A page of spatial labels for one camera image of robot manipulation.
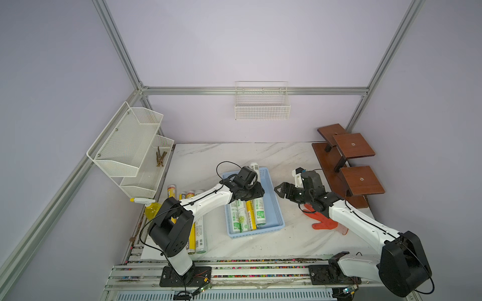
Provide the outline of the white barcode wrap roll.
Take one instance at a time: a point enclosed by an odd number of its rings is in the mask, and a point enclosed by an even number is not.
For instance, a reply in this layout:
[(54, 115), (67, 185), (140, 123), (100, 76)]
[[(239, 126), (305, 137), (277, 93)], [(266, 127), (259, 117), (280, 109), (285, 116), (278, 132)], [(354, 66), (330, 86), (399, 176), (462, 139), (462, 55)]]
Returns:
[(203, 217), (198, 218), (195, 222), (195, 249), (196, 253), (207, 252), (207, 235)]

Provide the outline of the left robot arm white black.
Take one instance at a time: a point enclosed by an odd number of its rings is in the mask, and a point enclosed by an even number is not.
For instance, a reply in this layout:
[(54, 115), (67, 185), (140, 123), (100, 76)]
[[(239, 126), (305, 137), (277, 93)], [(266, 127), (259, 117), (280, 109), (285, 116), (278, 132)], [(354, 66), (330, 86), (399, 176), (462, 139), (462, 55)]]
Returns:
[(221, 179), (212, 189), (193, 198), (166, 199), (150, 222), (148, 236), (180, 276), (194, 269), (186, 250), (193, 224), (207, 213), (234, 201), (250, 201), (264, 195), (257, 173), (244, 166), (237, 174)]

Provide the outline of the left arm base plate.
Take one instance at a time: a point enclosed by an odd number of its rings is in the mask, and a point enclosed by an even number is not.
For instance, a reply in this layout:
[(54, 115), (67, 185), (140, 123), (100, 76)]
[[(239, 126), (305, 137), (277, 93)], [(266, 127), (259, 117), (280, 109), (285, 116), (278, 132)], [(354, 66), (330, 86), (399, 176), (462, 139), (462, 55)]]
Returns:
[(184, 275), (180, 275), (170, 266), (163, 268), (159, 281), (160, 287), (200, 287), (211, 279), (212, 267), (193, 266)]

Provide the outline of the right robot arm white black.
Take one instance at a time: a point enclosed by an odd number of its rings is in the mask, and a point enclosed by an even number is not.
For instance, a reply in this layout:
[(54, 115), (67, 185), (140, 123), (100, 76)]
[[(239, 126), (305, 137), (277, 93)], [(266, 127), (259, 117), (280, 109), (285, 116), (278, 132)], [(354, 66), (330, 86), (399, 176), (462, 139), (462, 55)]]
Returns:
[(293, 184), (283, 182), (276, 194), (299, 205), (308, 204), (315, 213), (333, 220), (368, 243), (376, 255), (340, 252), (329, 264), (345, 277), (381, 282), (398, 297), (407, 297), (426, 281), (432, 271), (417, 235), (387, 227), (370, 218), (334, 192), (327, 192), (315, 171), (296, 169)]

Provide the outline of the yellow red chef wrap roll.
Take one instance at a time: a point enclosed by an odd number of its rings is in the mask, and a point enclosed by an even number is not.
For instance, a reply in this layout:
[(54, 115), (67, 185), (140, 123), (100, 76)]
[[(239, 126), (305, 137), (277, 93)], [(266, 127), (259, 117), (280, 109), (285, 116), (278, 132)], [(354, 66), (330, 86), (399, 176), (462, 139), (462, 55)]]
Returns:
[[(187, 193), (187, 199), (193, 198), (195, 196), (194, 191), (189, 191)], [(196, 234), (195, 234), (195, 223), (192, 223), (190, 235), (187, 243), (187, 251), (189, 255), (194, 255), (196, 253)]]

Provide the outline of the white green grape wrap roll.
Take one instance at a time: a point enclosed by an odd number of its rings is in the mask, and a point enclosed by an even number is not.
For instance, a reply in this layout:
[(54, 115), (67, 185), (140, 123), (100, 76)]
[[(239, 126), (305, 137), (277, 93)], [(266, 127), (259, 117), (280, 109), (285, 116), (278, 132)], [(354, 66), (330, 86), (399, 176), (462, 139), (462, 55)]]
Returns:
[(236, 203), (237, 203), (236, 207), (237, 207), (237, 211), (238, 211), (238, 220), (239, 220), (239, 223), (240, 223), (240, 226), (241, 226), (241, 232), (242, 233), (249, 232), (249, 231), (251, 231), (251, 226), (250, 226), (250, 223), (249, 223), (249, 218), (248, 218), (247, 208), (246, 208), (245, 202), (241, 201), (241, 200), (237, 200)]

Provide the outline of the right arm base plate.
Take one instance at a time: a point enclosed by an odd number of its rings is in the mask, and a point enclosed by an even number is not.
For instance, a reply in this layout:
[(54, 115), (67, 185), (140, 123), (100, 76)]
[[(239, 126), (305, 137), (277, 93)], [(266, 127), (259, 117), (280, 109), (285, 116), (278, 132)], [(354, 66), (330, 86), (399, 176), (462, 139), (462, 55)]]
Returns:
[(310, 265), (308, 271), (313, 285), (360, 285), (362, 282), (359, 277), (344, 275), (334, 265)]

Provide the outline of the yellow icon wrap roll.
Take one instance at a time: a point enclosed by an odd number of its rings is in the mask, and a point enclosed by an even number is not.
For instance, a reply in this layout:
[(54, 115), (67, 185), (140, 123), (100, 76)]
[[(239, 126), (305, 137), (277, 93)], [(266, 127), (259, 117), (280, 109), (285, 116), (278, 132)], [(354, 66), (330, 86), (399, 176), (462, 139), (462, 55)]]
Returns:
[[(169, 184), (167, 187), (167, 192), (168, 192), (168, 198), (174, 198), (176, 199), (177, 193), (176, 193), (176, 185), (175, 184)], [(172, 223), (176, 223), (177, 219), (176, 218), (171, 218)]]

